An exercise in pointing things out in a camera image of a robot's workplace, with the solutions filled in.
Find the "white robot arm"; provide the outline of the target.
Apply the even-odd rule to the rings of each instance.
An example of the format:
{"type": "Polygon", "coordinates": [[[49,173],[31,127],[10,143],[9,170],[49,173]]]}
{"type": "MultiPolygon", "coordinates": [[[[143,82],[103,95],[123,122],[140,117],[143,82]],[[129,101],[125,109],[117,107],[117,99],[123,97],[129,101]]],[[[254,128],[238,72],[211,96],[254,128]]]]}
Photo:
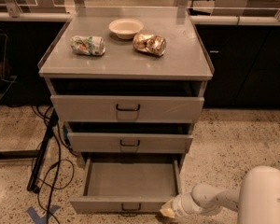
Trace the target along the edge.
{"type": "Polygon", "coordinates": [[[280,170],[258,166],[250,170],[239,189],[196,185],[161,207],[165,217],[191,214],[212,216],[225,207],[237,213],[237,224],[280,224],[280,170]]]}

